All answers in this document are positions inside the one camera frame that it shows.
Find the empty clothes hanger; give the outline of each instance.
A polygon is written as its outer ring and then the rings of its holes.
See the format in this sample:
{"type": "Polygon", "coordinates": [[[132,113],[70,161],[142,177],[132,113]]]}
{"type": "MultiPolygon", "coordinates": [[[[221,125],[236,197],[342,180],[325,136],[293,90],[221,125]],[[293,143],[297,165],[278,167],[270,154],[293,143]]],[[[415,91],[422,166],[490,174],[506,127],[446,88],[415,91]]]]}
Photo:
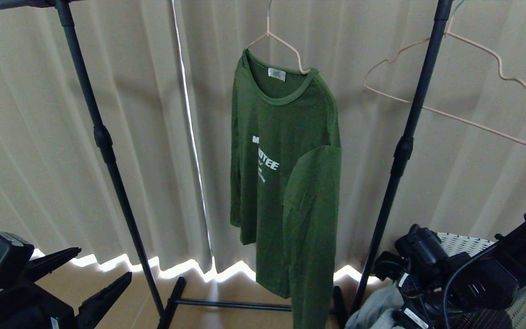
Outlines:
{"type": "MultiPolygon", "coordinates": [[[[455,13],[455,11],[458,9],[458,7],[459,7],[462,3],[463,3],[463,1],[460,2],[460,4],[457,5],[456,9],[454,10],[454,13],[455,13]]],[[[463,36],[460,36],[460,35],[457,35],[457,34],[453,33],[452,31],[450,31],[450,28],[452,27],[452,23],[453,23],[453,14],[452,14],[452,16],[450,17],[450,19],[449,19],[449,23],[448,23],[448,25],[447,25],[447,29],[446,29],[446,31],[444,32],[444,35],[445,35],[445,36],[451,36],[451,37],[453,37],[453,38],[455,38],[455,39],[457,39],[457,40],[460,40],[460,41],[462,41],[462,42],[465,42],[465,43],[467,43],[467,44],[470,44],[470,45],[472,45],[472,46],[474,46],[474,47],[476,47],[476,48],[479,48],[479,49],[484,50],[485,52],[491,54],[491,55],[492,55],[494,58],[496,58],[496,60],[497,60],[499,77],[500,77],[501,79],[505,80],[505,81],[515,81],[516,83],[522,85],[522,87],[525,88],[525,90],[526,90],[526,82],[525,82],[525,81],[523,81],[523,80],[521,80],[521,79],[519,79],[519,78],[516,78],[516,77],[505,77],[505,75],[503,75],[503,60],[502,60],[502,58],[500,57],[499,54],[497,54],[494,50],[491,50],[490,48],[487,48],[487,47],[485,47],[485,46],[482,46],[481,44],[478,44],[478,43],[476,43],[476,42],[474,42],[474,41],[472,41],[472,40],[466,39],[466,38],[463,37],[463,36]]],[[[376,90],[376,89],[374,89],[374,88],[372,88],[372,87],[369,87],[369,86],[367,85],[367,78],[368,78],[368,76],[370,75],[370,73],[371,73],[374,69],[376,69],[376,67],[378,67],[379,65],[383,64],[384,62],[387,62],[387,63],[389,63],[389,64],[390,64],[390,63],[393,63],[393,62],[395,62],[395,61],[397,60],[397,58],[399,58],[399,54],[401,54],[401,53],[404,52],[405,50],[407,50],[407,49],[409,49],[409,48],[411,48],[411,47],[413,47],[413,46],[417,46],[418,44],[428,42],[429,40],[430,40],[430,38],[428,37],[428,38],[426,38],[426,39],[424,39],[424,40],[422,40],[422,41],[416,42],[416,43],[411,44],[411,45],[409,45],[409,46],[407,46],[407,47],[405,47],[405,48],[402,48],[401,50],[399,50],[399,51],[397,52],[397,54],[394,56],[394,58],[393,58],[392,60],[389,60],[389,59],[387,58],[387,59],[384,59],[384,60],[378,62],[377,65],[371,67],[371,69],[369,69],[369,71],[367,72],[367,75],[365,75],[365,79],[364,79],[364,81],[363,81],[363,84],[364,84],[365,88],[367,88],[368,90],[374,91],[374,92],[376,92],[377,94],[380,94],[380,95],[386,96],[386,97],[388,97],[388,98],[392,98],[393,100],[397,100],[397,101],[400,101],[400,102],[403,102],[403,103],[411,104],[411,101],[403,100],[402,98],[398,98],[398,97],[396,97],[396,96],[391,96],[391,95],[386,94],[386,93],[384,93],[384,92],[382,92],[382,91],[379,91],[379,90],[376,90]]],[[[472,122],[472,121],[468,121],[468,120],[466,120],[466,119],[463,119],[463,118],[460,118],[460,117],[456,117],[455,115],[447,114],[447,113],[445,113],[445,112],[442,112],[442,111],[436,110],[436,109],[431,108],[431,107],[428,107],[428,106],[423,106],[423,108],[426,109],[426,110],[430,110],[430,111],[432,111],[432,112],[435,112],[435,113],[437,113],[437,114],[444,115],[444,116],[446,116],[446,117],[448,117],[448,118],[455,119],[455,120],[458,120],[458,121],[460,121],[460,122],[466,123],[466,124],[468,124],[468,125],[471,125],[471,126],[474,126],[474,127],[478,127],[478,128],[480,128],[480,129],[482,129],[482,130],[488,131],[489,133],[494,133],[495,135],[499,135],[499,136],[504,137],[504,138],[506,138],[506,139],[512,140],[513,142],[516,142],[516,143],[519,143],[519,144],[526,145],[526,140],[518,139],[518,138],[513,137],[513,136],[511,136],[511,135],[507,135],[506,133],[501,133],[500,131],[494,130],[494,129],[489,128],[489,127],[486,127],[486,126],[484,126],[484,125],[480,125],[480,123],[475,123],[475,122],[472,122]]]]}
{"type": "Polygon", "coordinates": [[[254,42],[251,42],[248,46],[245,47],[245,49],[248,49],[250,46],[252,46],[253,44],[256,44],[259,40],[265,38],[265,37],[273,37],[275,40],[278,40],[280,43],[283,43],[285,46],[287,46],[288,48],[290,48],[291,50],[294,51],[294,53],[298,56],[298,66],[299,66],[299,69],[300,69],[300,72],[302,74],[308,74],[310,72],[310,69],[303,69],[301,68],[301,57],[299,55],[299,52],[298,50],[296,50],[291,44],[288,44],[286,41],[283,41],[280,37],[274,35],[273,33],[271,33],[270,29],[269,29],[269,11],[271,10],[271,2],[273,0],[269,0],[269,6],[267,6],[267,32],[265,32],[263,35],[259,36],[257,39],[255,39],[254,42]]]}

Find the clothing rack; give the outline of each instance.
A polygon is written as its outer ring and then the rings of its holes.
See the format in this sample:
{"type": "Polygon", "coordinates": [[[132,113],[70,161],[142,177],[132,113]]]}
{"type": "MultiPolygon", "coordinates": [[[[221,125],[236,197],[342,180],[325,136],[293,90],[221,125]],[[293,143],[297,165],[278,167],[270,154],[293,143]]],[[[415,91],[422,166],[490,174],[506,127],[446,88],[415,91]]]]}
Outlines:
{"type": "MultiPolygon", "coordinates": [[[[113,142],[108,129],[103,124],[99,109],[96,104],[95,96],[92,91],[92,86],[90,85],[90,80],[79,46],[79,40],[74,28],[72,13],[69,7],[69,2],[71,1],[72,0],[0,0],[0,10],[23,6],[33,6],[38,8],[49,8],[54,6],[58,11],[58,16],[60,18],[61,25],[64,28],[64,33],[66,35],[67,44],[70,49],[74,67],[77,72],[77,76],[79,77],[82,94],[84,95],[86,106],[88,107],[90,118],[93,123],[95,143],[100,149],[103,160],[106,163],[107,169],[109,171],[115,193],[119,199],[121,210],[125,216],[127,228],[129,229],[129,233],[133,240],[133,245],[135,246],[137,256],[139,257],[143,268],[143,273],[146,277],[150,292],[152,293],[152,297],[155,302],[155,307],[157,308],[159,314],[158,329],[169,328],[178,305],[291,312],[291,306],[287,305],[257,304],[248,302],[215,302],[182,298],[182,293],[184,292],[184,288],[186,286],[186,279],[184,279],[184,277],[178,278],[166,307],[163,307],[161,297],[150,270],[150,265],[143,247],[142,238],[140,237],[133,211],[131,210],[131,206],[129,204],[129,198],[127,198],[125,186],[123,185],[123,180],[121,179],[121,175],[119,173],[115,152],[113,152],[113,142]]],[[[413,133],[417,126],[421,107],[423,106],[434,65],[436,63],[437,54],[440,50],[441,38],[443,36],[445,23],[449,17],[451,5],[452,0],[439,0],[438,2],[436,15],[434,17],[434,27],[431,33],[431,40],[427,49],[426,59],[424,61],[420,79],[417,84],[415,97],[413,98],[413,105],[411,106],[409,119],[407,120],[407,125],[405,127],[405,133],[403,134],[403,137],[401,137],[401,140],[399,141],[399,144],[397,144],[397,148],[395,150],[391,178],[389,180],[379,218],[374,229],[371,245],[369,247],[367,262],[365,263],[363,269],[363,273],[367,273],[367,275],[363,275],[361,277],[357,294],[355,295],[352,305],[353,312],[359,309],[360,302],[367,287],[368,273],[371,273],[372,271],[374,259],[376,257],[380,240],[382,239],[384,233],[384,228],[386,227],[389,212],[393,204],[393,199],[395,198],[394,196],[397,186],[399,185],[400,178],[403,175],[403,170],[405,170],[407,160],[409,160],[409,157],[411,156],[411,150],[413,148],[413,133]]],[[[334,301],[334,308],[330,309],[330,314],[334,314],[336,316],[338,326],[342,329],[344,328],[346,320],[348,319],[348,312],[344,305],[344,298],[342,297],[342,290],[340,287],[334,287],[332,299],[334,301]]]]}

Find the green shirt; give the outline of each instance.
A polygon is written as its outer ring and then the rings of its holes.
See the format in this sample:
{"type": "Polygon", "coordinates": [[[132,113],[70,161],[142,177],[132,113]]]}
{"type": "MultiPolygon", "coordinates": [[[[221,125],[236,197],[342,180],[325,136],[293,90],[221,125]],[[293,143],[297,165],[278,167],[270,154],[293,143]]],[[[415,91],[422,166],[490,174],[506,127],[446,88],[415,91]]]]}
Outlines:
{"type": "Polygon", "coordinates": [[[317,69],[243,52],[232,89],[231,223],[257,242],[257,282],[292,298],[295,328],[324,328],[330,306],[340,135],[317,69]]]}

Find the light under curtain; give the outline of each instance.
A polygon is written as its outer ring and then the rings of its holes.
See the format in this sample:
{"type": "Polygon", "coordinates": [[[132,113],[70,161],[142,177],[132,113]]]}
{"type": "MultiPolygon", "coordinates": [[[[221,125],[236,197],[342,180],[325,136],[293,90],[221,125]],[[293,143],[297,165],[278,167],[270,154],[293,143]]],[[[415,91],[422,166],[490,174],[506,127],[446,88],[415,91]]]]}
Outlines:
{"type": "MultiPolygon", "coordinates": [[[[212,257],[218,271],[240,260],[254,268],[253,246],[240,244],[228,217],[230,102],[237,60],[265,31],[267,3],[71,5],[147,254],[159,257],[162,270],[194,259],[208,271],[212,257]]],[[[337,269],[360,269],[409,112],[407,104],[365,90],[363,77],[427,37],[435,8],[400,0],[273,2],[272,31],[299,50],[303,67],[319,69],[338,105],[337,269]]],[[[56,15],[0,11],[0,229],[46,254],[81,246],[81,256],[94,254],[99,262],[125,253],[136,264],[56,15]]],[[[505,74],[526,81],[526,1],[468,1],[452,30],[501,54],[505,74]]],[[[297,65],[272,40],[251,50],[275,65],[297,65]]],[[[371,84],[411,98],[425,50],[408,50],[375,71],[371,84]]],[[[526,93],[501,81],[495,65],[484,52],[446,38],[426,104],[526,139],[526,93]]],[[[491,238],[514,229],[524,211],[526,147],[424,111],[382,248],[412,223],[491,238]]]]}

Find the gray cloth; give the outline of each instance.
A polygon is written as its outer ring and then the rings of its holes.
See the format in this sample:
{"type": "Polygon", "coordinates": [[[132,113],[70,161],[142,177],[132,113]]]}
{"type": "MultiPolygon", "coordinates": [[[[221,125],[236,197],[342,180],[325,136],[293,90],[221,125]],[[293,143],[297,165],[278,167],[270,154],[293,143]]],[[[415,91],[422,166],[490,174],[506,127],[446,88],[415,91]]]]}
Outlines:
{"type": "Polygon", "coordinates": [[[378,289],[353,313],[344,329],[402,329],[393,321],[393,311],[401,306],[403,297],[396,286],[378,289]]]}

